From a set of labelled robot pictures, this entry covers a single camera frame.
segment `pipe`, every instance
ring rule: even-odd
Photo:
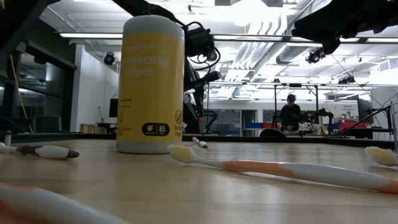
[[[64,23],[66,23],[68,26],[70,26],[70,28],[72,28],[74,31],[77,31],[76,28],[74,28],[68,21],[66,21],[62,16],[60,16],[58,13],[56,13],[52,8],[50,8],[50,6],[47,6],[47,9],[49,9],[50,11],[52,11],[52,13],[54,13],[54,15],[56,15],[58,18],[60,18]]]

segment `black cable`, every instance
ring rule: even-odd
[[[200,26],[202,29],[205,29],[204,26],[203,26],[200,22],[197,22],[197,21],[193,21],[193,22],[188,23],[188,24],[186,25],[186,27],[189,27],[189,26],[194,25],[194,24]],[[202,71],[202,70],[210,69],[211,67],[215,66],[215,65],[220,61],[220,59],[221,59],[221,53],[220,53],[220,51],[219,51],[216,47],[214,47],[214,51],[215,51],[216,54],[217,54],[217,60],[216,60],[214,63],[212,63],[211,65],[208,64],[207,67],[195,69],[196,71]],[[192,60],[192,59],[190,59],[190,60],[191,60],[193,63],[203,64],[203,63],[206,63],[206,62],[207,62],[208,57],[206,56],[206,60],[204,60],[204,61],[202,61],[202,62],[199,60],[199,55],[197,56],[197,60],[198,60],[197,62],[194,61],[194,60]]]
[[[193,24],[196,24],[196,25],[200,26],[201,28],[205,29],[204,26],[200,22],[197,22],[197,21],[193,21],[193,22],[188,23],[186,25],[186,27],[189,27],[189,26],[191,26]]]
[[[207,71],[207,74],[209,74],[211,72],[211,66],[209,65],[209,63],[205,62],[207,64],[207,67],[209,67],[209,70]]]
[[[218,51],[218,49],[217,49],[216,47],[214,48],[214,50],[215,50],[215,52],[217,53],[217,60],[216,60],[214,63],[212,63],[211,65],[207,66],[207,67],[195,69],[196,71],[202,71],[202,70],[205,70],[205,69],[209,69],[209,68],[215,66],[215,65],[220,61],[220,59],[221,59],[221,53],[220,53],[220,51]]]
[[[396,97],[398,95],[398,92],[396,93],[396,94],[394,94],[394,96],[392,96],[391,98],[389,98],[386,102],[384,102],[383,103],[383,108],[384,108],[384,105],[388,102],[388,101],[390,101],[390,100],[392,100],[394,97]]]

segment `white toothbrush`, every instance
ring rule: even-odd
[[[15,151],[22,155],[32,155],[48,159],[73,159],[80,154],[71,149],[59,146],[19,146],[11,147],[6,146],[0,142],[0,151]]]
[[[169,146],[168,149],[174,159],[187,164],[197,163],[235,172],[260,172],[323,184],[398,194],[398,180],[367,172],[293,162],[214,161],[198,157],[191,147]]]

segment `red object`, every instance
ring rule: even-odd
[[[355,124],[355,121],[352,122],[352,120],[346,120],[346,122],[340,124],[339,130],[340,131],[345,131],[348,128],[352,127],[354,124]],[[355,126],[355,128],[366,128],[366,124],[360,123],[357,126]]]
[[[264,128],[264,129],[266,129],[266,128],[275,128],[275,126],[273,126],[272,123],[267,122],[267,123],[263,123],[261,125],[261,128]]]

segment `laboratory room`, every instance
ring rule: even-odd
[[[398,223],[397,11],[0,0],[0,223]]]

